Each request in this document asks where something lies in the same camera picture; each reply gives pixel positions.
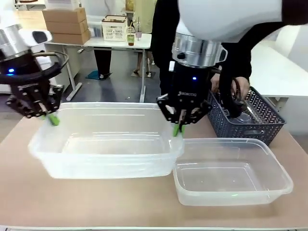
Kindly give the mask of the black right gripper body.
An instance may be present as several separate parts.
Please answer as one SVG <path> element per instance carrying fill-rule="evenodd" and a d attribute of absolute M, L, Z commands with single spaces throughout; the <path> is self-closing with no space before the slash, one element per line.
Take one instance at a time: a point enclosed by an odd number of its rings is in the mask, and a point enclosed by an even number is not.
<path fill-rule="evenodd" d="M 169 63 L 171 84 L 167 94 L 167 105 L 175 111 L 210 111 L 208 103 L 211 68 L 196 68 L 176 61 Z"/>

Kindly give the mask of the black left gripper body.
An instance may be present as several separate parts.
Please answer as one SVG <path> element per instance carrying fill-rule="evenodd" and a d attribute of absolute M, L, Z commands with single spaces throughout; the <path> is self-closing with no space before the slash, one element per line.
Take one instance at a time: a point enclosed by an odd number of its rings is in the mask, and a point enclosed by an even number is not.
<path fill-rule="evenodd" d="M 9 85 L 11 95 L 28 103 L 39 103 L 46 107 L 47 97 L 51 89 L 51 68 L 41 68 L 38 57 L 51 57 L 50 52 L 31 50 L 22 52 L 20 56 L 5 58 L 0 53 L 0 83 Z"/>

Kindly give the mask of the person right hand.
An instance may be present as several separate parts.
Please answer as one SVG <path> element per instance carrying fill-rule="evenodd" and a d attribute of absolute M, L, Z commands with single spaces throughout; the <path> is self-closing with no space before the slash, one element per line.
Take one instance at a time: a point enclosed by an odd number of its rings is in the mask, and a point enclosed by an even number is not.
<path fill-rule="evenodd" d="M 219 90 L 219 77 L 220 74 L 214 74 L 211 78 L 211 91 L 217 92 Z"/>

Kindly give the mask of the person left hand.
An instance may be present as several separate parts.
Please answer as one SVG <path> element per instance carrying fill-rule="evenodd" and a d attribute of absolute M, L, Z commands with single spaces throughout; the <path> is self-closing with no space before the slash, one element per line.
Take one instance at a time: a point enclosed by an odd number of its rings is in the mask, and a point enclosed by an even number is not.
<path fill-rule="evenodd" d="M 244 77 L 236 77 L 232 81 L 232 93 L 237 96 L 238 99 L 244 100 L 249 92 L 250 83 Z"/>

